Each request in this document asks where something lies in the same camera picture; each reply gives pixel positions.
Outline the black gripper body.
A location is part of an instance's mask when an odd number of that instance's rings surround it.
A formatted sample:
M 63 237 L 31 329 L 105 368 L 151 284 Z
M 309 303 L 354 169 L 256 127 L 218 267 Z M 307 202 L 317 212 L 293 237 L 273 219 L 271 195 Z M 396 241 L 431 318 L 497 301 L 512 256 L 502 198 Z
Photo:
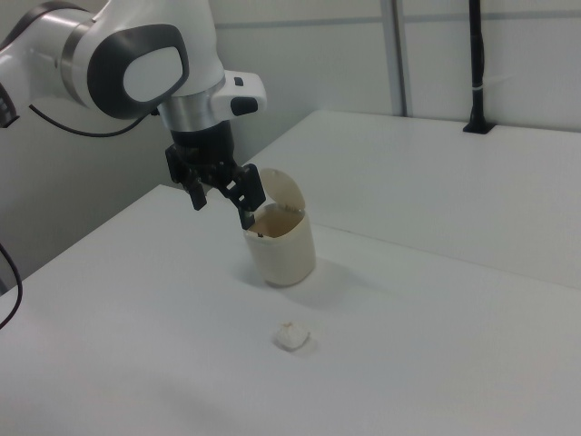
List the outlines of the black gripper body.
M 169 148 L 172 180 L 185 178 L 185 166 L 196 170 L 204 183 L 230 183 L 237 172 L 234 141 L 230 122 L 221 122 L 197 132 L 171 131 L 173 146 Z

